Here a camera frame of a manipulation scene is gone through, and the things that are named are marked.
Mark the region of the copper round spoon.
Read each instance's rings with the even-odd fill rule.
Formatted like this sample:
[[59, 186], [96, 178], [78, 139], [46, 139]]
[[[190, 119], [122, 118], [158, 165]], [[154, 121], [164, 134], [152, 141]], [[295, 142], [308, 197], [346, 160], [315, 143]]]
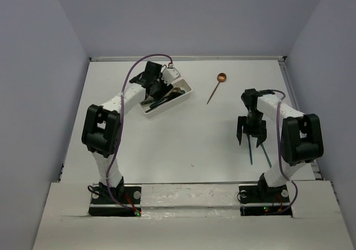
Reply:
[[217, 90], [219, 84], [220, 84], [220, 83], [224, 83], [224, 82], [226, 81], [226, 79], [227, 79], [227, 75], [226, 75], [225, 73], [219, 73], [219, 74], [217, 75], [217, 84], [216, 84], [214, 90], [212, 91], [212, 93], [211, 93], [209, 99], [207, 100], [206, 104], [209, 104], [209, 103], [210, 103], [210, 101], [211, 101], [212, 97], [214, 96], [214, 94], [215, 94], [215, 92], [216, 92], [216, 90]]

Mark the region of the teal plastic knife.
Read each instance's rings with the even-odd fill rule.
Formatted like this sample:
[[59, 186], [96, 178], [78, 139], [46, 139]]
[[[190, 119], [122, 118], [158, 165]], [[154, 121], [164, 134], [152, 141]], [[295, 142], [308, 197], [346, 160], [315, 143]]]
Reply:
[[264, 147], [264, 144], [262, 143], [260, 146], [261, 146], [261, 149], [262, 149], [263, 152], [264, 152], [266, 161], [267, 161], [269, 167], [271, 168], [271, 167], [272, 167], [272, 163], [271, 163], [271, 160], [270, 160], [270, 158], [269, 158], [269, 155], [268, 155], [268, 153], [267, 153], [267, 151], [266, 151], [266, 149], [265, 149], [265, 147]]
[[253, 165], [253, 154], [252, 154], [252, 147], [251, 147], [250, 135], [247, 134], [246, 137], [247, 137], [247, 140], [248, 140], [250, 164], [251, 164], [251, 166], [252, 166], [252, 165]]

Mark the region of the black measuring spoon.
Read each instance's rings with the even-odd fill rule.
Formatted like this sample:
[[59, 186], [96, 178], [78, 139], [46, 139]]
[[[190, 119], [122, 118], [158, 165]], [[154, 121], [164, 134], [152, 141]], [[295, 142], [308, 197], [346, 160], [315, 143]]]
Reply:
[[177, 98], [177, 97], [180, 96], [180, 95], [181, 95], [181, 93], [179, 93], [179, 92], [172, 92], [172, 93], [170, 93], [168, 96], [163, 97], [163, 98], [160, 99], [159, 101], [157, 101], [157, 102], [155, 102], [154, 104], [150, 105], [150, 109], [148, 109], [148, 110], [146, 111], [146, 113], [148, 113], [148, 112], [154, 110], [155, 108], [157, 108], [158, 106], [160, 106], [161, 104], [163, 104], [163, 103], [165, 103], [165, 102], [168, 102], [168, 101], [170, 101], [170, 100], [172, 100], [172, 99]]

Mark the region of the silver spoon teal handle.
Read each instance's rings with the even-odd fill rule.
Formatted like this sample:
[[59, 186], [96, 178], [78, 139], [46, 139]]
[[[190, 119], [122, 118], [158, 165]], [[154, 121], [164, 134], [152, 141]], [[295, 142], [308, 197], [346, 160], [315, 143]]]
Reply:
[[165, 99], [168, 99], [169, 97], [178, 97], [182, 95], [181, 93], [179, 92], [172, 92], [172, 93], [169, 93], [165, 96], [163, 96], [162, 98], [159, 98], [159, 99], [151, 99], [151, 100], [147, 100], [147, 101], [143, 101], [140, 103], [140, 105], [144, 106], [144, 105], [147, 105], [147, 104], [158, 104], [159, 102], [162, 102], [163, 100]]

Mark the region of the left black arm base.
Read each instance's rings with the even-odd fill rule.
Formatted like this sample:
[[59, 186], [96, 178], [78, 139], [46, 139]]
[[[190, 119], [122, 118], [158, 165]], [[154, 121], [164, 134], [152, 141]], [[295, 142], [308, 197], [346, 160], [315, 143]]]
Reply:
[[108, 188], [103, 184], [88, 185], [91, 194], [88, 214], [92, 217], [141, 217], [142, 187], [120, 185]]

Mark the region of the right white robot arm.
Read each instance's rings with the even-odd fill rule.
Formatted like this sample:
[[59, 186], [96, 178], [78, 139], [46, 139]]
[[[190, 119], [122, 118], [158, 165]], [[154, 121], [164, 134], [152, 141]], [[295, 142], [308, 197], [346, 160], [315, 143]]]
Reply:
[[241, 188], [243, 203], [271, 202], [299, 169], [324, 153], [319, 117], [297, 111], [277, 94], [273, 89], [247, 89], [241, 95], [248, 112], [238, 117], [238, 141], [242, 141], [243, 135], [254, 137], [260, 147], [267, 139], [264, 116], [275, 121], [278, 138], [278, 160], [260, 176], [257, 185]]

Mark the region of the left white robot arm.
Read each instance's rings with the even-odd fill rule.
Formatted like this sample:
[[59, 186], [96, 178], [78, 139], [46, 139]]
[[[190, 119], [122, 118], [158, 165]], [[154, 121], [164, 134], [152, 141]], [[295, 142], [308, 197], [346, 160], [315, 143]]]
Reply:
[[138, 62], [130, 68], [119, 94], [101, 105], [88, 107], [81, 136], [96, 161], [100, 175], [98, 194], [112, 203], [120, 201], [124, 193], [124, 178], [116, 156], [125, 114], [145, 99], [162, 98], [173, 88], [163, 79], [161, 64], [148, 61], [143, 72], [131, 77], [136, 65]]

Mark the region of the gold spoon teal handle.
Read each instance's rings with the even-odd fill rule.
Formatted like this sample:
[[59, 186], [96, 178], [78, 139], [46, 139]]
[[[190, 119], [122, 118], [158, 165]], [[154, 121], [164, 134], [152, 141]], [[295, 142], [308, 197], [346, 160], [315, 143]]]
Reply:
[[174, 87], [170, 92], [179, 92], [181, 89], [179, 87]]

